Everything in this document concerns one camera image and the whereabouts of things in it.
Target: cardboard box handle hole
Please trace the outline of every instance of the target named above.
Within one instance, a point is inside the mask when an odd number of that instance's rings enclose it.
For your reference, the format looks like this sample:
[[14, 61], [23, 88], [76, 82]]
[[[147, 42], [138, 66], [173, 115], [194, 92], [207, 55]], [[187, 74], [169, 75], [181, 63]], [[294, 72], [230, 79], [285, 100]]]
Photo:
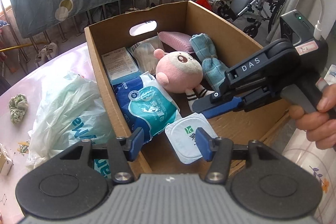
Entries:
[[150, 20], [133, 26], [132, 28], [130, 28], [129, 34], [133, 37], [136, 37], [137, 35], [154, 31], [156, 27], [157, 27], [156, 21]]

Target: pink tablecloth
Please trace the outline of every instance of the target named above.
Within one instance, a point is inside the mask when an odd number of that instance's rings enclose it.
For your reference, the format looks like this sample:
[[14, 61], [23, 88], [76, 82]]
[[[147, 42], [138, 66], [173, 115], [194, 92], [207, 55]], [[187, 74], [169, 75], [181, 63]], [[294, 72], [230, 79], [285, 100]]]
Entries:
[[[27, 172], [25, 167], [27, 154], [18, 150], [20, 150], [19, 143], [29, 140], [27, 132], [33, 128], [35, 114], [41, 101], [41, 84], [47, 75], [63, 76], [69, 70], [95, 80], [86, 43], [34, 70], [0, 96], [0, 143], [5, 146], [14, 163], [8, 176], [0, 175], [0, 213], [3, 224], [14, 224], [23, 218], [16, 202], [15, 186]], [[14, 125], [10, 120], [8, 103], [11, 97], [19, 93], [27, 96], [29, 108], [22, 122]]]

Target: white plastic bag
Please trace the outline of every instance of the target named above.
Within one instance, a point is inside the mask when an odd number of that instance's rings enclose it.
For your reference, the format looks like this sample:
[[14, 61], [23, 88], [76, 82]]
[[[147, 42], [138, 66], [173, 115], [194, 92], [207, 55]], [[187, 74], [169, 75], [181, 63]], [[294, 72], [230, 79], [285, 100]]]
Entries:
[[137, 42], [128, 51], [136, 59], [141, 73], [149, 72], [155, 75], [156, 66], [159, 60], [154, 57], [156, 49], [163, 49], [163, 45], [158, 36], [145, 39], [144, 41]]
[[96, 82], [74, 72], [42, 86], [26, 166], [32, 170], [81, 139], [106, 143], [114, 134]]

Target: human hand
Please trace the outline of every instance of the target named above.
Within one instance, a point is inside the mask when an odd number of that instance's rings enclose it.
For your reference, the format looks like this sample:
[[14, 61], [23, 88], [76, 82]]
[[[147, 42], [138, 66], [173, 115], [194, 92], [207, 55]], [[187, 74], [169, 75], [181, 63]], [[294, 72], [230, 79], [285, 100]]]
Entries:
[[296, 127], [307, 130], [307, 139], [316, 143], [318, 149], [331, 148], [336, 144], [336, 119], [329, 120], [327, 111], [336, 105], [336, 84], [323, 90], [317, 112], [305, 114], [302, 107], [293, 105], [289, 115], [296, 120]]

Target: doll leg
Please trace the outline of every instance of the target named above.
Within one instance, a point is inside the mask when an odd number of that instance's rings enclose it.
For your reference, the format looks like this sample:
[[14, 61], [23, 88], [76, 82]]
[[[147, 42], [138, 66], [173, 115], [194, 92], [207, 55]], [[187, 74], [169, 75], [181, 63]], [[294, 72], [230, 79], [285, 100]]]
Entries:
[[196, 88], [195, 88], [196, 92], [198, 93], [198, 96], [200, 98], [203, 98], [204, 96], [206, 95], [209, 95], [211, 93], [213, 93], [214, 91], [212, 90], [207, 90], [205, 87], [203, 87], [202, 85], [198, 85]]
[[186, 89], [185, 94], [187, 95], [187, 100], [188, 100], [190, 110], [192, 112], [194, 112], [193, 111], [193, 103], [197, 100], [197, 96], [196, 96], [195, 92], [193, 90], [190, 90], [190, 89]]

